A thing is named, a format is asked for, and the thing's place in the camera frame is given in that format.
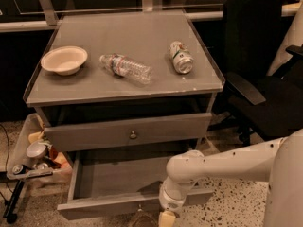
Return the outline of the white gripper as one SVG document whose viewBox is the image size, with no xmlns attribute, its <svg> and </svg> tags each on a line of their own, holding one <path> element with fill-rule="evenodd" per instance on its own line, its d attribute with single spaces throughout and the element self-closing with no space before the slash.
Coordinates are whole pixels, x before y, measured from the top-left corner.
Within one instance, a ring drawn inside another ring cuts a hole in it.
<svg viewBox="0 0 303 227">
<path fill-rule="evenodd" d="M 158 227 L 173 227 L 176 220 L 175 214 L 181 213 L 188 192 L 186 187 L 174 182 L 171 178 L 163 181 L 159 191 L 159 201 L 165 211 L 159 214 Z"/>
</svg>

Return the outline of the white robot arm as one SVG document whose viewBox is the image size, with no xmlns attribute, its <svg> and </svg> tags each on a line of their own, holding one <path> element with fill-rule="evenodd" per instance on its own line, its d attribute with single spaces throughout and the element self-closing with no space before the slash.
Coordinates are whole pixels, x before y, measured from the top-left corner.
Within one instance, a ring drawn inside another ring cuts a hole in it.
<svg viewBox="0 0 303 227">
<path fill-rule="evenodd" d="M 264 227 L 303 226 L 303 130 L 250 147 L 204 156 L 199 150 L 167 163 L 159 227 L 172 227 L 187 195 L 204 177 L 267 182 Z"/>
</svg>

